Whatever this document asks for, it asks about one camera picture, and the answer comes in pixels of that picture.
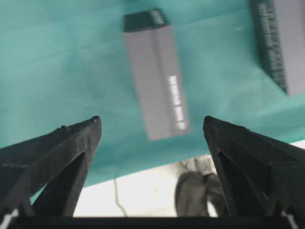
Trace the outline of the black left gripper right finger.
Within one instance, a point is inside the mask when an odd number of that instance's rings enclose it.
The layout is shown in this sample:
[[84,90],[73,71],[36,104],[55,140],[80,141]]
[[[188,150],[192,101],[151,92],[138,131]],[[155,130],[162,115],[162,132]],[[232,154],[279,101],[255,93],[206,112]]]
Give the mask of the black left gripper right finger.
[[232,216],[305,216],[305,151],[207,116],[203,132]]

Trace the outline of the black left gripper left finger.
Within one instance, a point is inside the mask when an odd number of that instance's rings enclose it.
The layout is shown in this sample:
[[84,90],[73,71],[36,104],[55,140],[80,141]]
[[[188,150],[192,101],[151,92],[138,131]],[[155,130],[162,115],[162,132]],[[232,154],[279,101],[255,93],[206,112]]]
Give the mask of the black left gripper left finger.
[[100,117],[0,150],[0,213],[71,217],[102,136]]

